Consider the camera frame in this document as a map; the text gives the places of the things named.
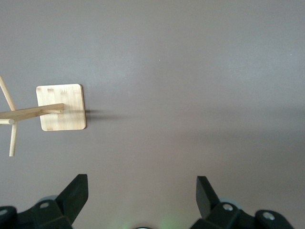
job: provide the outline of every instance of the gray floor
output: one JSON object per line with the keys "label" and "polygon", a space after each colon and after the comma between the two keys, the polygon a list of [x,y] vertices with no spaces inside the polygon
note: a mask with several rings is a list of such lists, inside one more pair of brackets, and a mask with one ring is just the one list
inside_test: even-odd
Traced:
{"label": "gray floor", "polygon": [[[197,175],[253,215],[305,215],[305,1],[0,0],[0,74],[18,108],[80,83],[88,126],[1,126],[0,206],[19,211],[79,173],[76,229],[188,229]],[[0,111],[9,110],[0,94]]]}

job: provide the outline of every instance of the wooden base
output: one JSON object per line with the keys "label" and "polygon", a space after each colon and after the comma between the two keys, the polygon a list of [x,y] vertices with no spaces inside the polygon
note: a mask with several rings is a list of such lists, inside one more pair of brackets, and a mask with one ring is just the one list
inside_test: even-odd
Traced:
{"label": "wooden base", "polygon": [[86,114],[80,84],[38,86],[36,94],[39,106],[64,104],[62,112],[40,116],[41,127],[44,131],[82,130],[86,127]]}

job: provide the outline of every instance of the screw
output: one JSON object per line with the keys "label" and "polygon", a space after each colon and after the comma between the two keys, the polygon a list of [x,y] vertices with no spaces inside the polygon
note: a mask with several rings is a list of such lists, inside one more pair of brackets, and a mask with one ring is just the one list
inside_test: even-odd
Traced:
{"label": "screw", "polygon": [[43,203],[40,205],[40,208],[47,208],[49,206],[49,203],[46,202],[46,203]]}
{"label": "screw", "polygon": [[0,216],[3,216],[3,215],[5,215],[6,213],[8,213],[8,211],[7,211],[6,209],[4,209],[4,210],[1,210],[1,211],[0,211]]}
{"label": "screw", "polygon": [[263,213],[263,216],[265,217],[265,219],[275,220],[275,216],[272,215],[270,212],[265,211],[265,212]]}
{"label": "screw", "polygon": [[233,211],[233,207],[232,207],[231,205],[229,205],[229,204],[224,204],[224,205],[223,205],[223,208],[224,208],[225,210],[227,210],[227,211]]}

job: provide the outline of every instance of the wooden stick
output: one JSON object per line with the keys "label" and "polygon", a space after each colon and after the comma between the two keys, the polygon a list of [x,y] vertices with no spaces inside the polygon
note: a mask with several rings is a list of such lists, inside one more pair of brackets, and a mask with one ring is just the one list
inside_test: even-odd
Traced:
{"label": "wooden stick", "polygon": [[0,113],[0,119],[13,119],[15,122],[29,119],[49,113],[42,112],[42,110],[64,110],[64,104],[50,104],[46,106],[36,106],[16,111],[6,111]]}
{"label": "wooden stick", "polygon": [[5,124],[5,125],[12,125],[14,124],[14,119],[9,119],[9,118],[2,118],[0,119],[0,124]]}
{"label": "wooden stick", "polygon": [[51,114],[51,113],[60,114],[60,113],[63,112],[63,110],[45,110],[45,109],[42,109],[41,112],[46,113],[46,114]]}
{"label": "wooden stick", "polygon": [[15,122],[11,127],[10,137],[10,156],[15,156],[16,138],[17,138],[18,122]]}
{"label": "wooden stick", "polygon": [[5,83],[4,83],[3,79],[2,79],[2,76],[0,76],[0,87],[1,87],[1,89],[3,91],[3,93],[4,93],[6,101],[8,102],[8,104],[10,106],[10,110],[15,111],[16,110],[15,104],[13,102],[13,99],[10,96],[8,88],[6,87],[6,85],[5,85]]}

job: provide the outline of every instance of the square wooden board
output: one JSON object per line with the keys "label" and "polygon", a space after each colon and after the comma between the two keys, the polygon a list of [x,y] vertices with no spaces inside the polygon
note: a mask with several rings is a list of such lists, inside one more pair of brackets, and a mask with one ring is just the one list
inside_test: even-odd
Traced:
{"label": "square wooden board", "polygon": [[38,106],[64,103],[60,114],[40,116],[44,131],[82,130],[86,127],[86,114],[80,84],[48,85],[36,88]]}

